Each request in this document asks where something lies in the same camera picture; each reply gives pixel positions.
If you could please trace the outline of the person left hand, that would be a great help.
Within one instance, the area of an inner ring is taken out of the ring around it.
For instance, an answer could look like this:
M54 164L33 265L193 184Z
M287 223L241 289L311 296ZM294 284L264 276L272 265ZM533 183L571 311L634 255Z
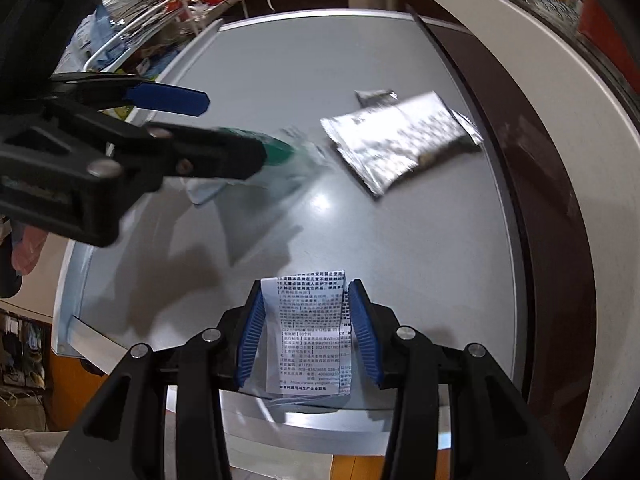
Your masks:
M12 266L20 275L27 275L35 269L48 232L34 226L22 226L13 230Z

